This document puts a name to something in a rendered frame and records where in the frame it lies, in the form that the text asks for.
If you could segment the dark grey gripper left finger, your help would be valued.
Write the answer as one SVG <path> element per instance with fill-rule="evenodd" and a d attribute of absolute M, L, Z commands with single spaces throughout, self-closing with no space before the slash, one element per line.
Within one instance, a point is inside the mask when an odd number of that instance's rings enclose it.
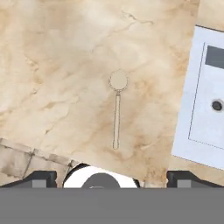
<path fill-rule="evenodd" d="M 56 171 L 33 171 L 21 180 L 1 185 L 1 188 L 56 188 L 56 178 Z"/>

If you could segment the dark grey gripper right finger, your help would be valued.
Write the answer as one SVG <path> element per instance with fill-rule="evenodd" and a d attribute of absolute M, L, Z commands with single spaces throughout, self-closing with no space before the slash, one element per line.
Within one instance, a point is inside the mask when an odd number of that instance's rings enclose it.
<path fill-rule="evenodd" d="M 195 176 L 190 171 L 168 171 L 166 173 L 168 188 L 202 188 L 202 187 L 218 187 L 223 185 L 203 180 Z"/>

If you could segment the beige marble cupboard front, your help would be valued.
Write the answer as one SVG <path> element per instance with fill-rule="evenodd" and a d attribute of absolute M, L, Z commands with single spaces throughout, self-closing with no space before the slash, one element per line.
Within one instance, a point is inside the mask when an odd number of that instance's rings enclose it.
<path fill-rule="evenodd" d="M 0 139 L 0 186 L 25 176 L 33 148 Z"/>

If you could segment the white and black round thing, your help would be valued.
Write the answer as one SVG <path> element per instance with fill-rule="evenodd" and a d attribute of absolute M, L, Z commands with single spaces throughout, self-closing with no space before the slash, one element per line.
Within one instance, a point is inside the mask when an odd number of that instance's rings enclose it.
<path fill-rule="evenodd" d="M 89 164 L 76 165 L 65 177 L 64 188 L 140 188 L 137 179 L 107 171 Z"/>

